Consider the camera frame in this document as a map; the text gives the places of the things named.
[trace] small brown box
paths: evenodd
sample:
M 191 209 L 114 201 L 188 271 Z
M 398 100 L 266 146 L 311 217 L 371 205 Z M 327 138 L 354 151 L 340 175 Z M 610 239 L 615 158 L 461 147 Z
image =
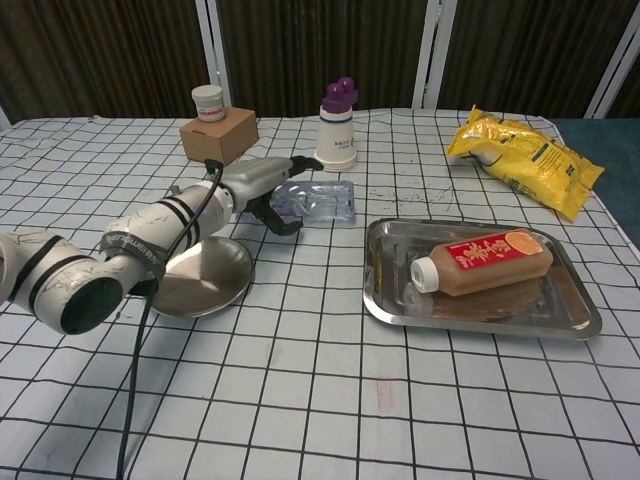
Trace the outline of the small brown box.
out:
M 190 160 L 207 158 L 229 165 L 258 140 L 253 110 L 230 107 L 219 122 L 191 120 L 180 128 L 182 147 Z

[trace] brown curtain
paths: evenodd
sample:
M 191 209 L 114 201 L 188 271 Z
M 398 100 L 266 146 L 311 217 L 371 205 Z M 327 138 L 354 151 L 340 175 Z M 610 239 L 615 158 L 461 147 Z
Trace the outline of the brown curtain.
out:
M 2 0 L 0 104 L 34 117 L 189 117 L 208 83 L 185 0 Z
M 607 117 L 640 117 L 640 56 L 622 83 Z
M 354 78 L 359 109 L 411 105 L 425 0 L 218 0 L 234 102 L 260 116 L 317 114 Z
M 460 0 L 438 106 L 582 117 L 637 0 Z

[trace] white tablecloth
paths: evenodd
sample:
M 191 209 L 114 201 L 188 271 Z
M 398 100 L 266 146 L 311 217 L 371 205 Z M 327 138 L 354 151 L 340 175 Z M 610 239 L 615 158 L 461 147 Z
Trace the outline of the white tablecloth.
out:
M 354 118 L 350 224 L 276 237 L 249 216 L 255 281 L 197 320 L 150 318 L 131 478 L 605 480 L 640 476 L 640 262 L 592 197 L 575 223 L 444 151 L 466 112 Z M 517 117 L 557 136 L 552 124 Z M 97 254 L 113 219 L 187 186 L 182 120 L 73 118 L 0 132 L 0 232 L 48 229 Z M 262 119 L 246 157 L 311 155 L 317 118 Z M 559 239 L 603 317 L 583 343 L 394 328 L 362 306 L 380 217 L 531 226 Z M 62 336 L 0 307 L 0 478 L 113 478 L 142 301 Z

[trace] metal bowl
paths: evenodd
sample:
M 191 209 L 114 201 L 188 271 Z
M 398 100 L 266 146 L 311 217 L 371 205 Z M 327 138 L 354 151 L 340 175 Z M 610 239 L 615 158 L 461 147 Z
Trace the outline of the metal bowl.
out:
M 172 258 L 153 301 L 170 317 L 199 317 L 226 307 L 249 286 L 251 255 L 238 242 L 209 237 Z

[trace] yellow snack bag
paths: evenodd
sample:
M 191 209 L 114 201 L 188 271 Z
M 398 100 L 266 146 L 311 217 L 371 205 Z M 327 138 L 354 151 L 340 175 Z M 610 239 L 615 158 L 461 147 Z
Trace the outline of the yellow snack bag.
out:
M 501 120 L 475 106 L 447 150 L 474 157 L 494 177 L 571 221 L 604 168 L 516 120 Z

